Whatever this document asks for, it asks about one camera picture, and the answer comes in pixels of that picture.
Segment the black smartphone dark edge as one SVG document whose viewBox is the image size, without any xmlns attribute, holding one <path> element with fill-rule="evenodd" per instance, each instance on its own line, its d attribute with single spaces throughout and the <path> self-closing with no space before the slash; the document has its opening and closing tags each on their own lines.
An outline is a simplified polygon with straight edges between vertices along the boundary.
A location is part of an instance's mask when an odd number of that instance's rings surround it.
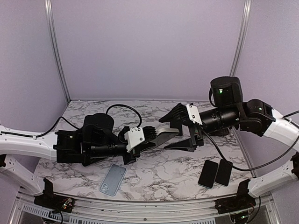
<svg viewBox="0 0 299 224">
<path fill-rule="evenodd" d="M 159 147 L 178 135 L 179 133 L 162 132 L 151 142 L 155 144 L 155 147 Z"/>
</svg>

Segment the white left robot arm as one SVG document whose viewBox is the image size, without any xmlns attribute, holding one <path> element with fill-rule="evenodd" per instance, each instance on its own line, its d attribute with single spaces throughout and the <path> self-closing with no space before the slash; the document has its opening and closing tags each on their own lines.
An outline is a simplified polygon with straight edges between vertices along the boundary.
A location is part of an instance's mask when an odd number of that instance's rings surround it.
<svg viewBox="0 0 299 224">
<path fill-rule="evenodd" d="M 12 158 L 14 154 L 44 158 L 57 163 L 81 163 L 88 166 L 110 156 L 122 156 L 124 164 L 135 162 L 139 146 L 157 136 L 152 126 L 124 127 L 113 133 L 114 119 L 105 113 L 87 115 L 83 126 L 75 131 L 58 130 L 45 133 L 12 132 L 0 127 L 1 171 L 14 178 L 31 195 L 40 196 L 48 207 L 59 204 L 49 180 L 37 177 Z"/>
</svg>

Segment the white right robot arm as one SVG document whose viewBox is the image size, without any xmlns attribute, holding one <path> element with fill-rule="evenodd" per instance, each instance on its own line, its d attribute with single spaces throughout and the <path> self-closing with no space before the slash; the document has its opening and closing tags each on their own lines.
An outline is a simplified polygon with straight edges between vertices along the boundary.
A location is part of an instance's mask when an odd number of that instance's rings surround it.
<svg viewBox="0 0 299 224">
<path fill-rule="evenodd" d="M 161 124 L 177 122 L 188 128 L 197 128 L 198 144 L 187 141 L 169 144 L 167 149 L 189 151 L 209 144 L 231 169 L 250 173 L 251 178 L 241 181 L 232 197 L 232 206 L 241 209 L 250 197 L 258 198 L 268 193 L 290 190 L 291 183 L 299 180 L 299 166 L 292 157 L 299 153 L 299 124 L 286 117 L 268 103 L 249 97 L 243 99 L 242 87 L 237 77 L 217 77 L 209 83 L 208 109 L 198 111 L 200 122 L 189 116 L 191 103 L 179 103 L 159 119 Z M 214 132 L 227 129 L 236 135 L 245 163 L 229 154 L 225 144 Z"/>
</svg>

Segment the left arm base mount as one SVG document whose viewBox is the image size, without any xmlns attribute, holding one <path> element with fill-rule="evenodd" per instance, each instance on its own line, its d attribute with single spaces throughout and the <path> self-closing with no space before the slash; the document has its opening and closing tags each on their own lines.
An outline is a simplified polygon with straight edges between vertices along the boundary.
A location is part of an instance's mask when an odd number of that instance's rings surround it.
<svg viewBox="0 0 299 224">
<path fill-rule="evenodd" d="M 71 213 L 74 206 L 74 199 L 72 197 L 54 194 L 53 183 L 46 178 L 43 179 L 43 182 L 44 189 L 42 194 L 35 196 L 34 204 L 60 212 Z"/>
</svg>

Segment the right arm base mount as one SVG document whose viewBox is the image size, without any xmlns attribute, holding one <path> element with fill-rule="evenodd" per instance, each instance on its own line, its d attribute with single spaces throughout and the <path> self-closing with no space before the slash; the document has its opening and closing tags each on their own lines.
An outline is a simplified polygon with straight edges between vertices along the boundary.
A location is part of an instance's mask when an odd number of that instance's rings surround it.
<svg viewBox="0 0 299 224">
<path fill-rule="evenodd" d="M 256 206 L 255 198 L 249 195 L 249 181 L 250 179 L 247 179 L 239 183 L 235 196 L 217 199 L 215 201 L 215 209 L 217 209 L 218 214 L 239 211 Z"/>
</svg>

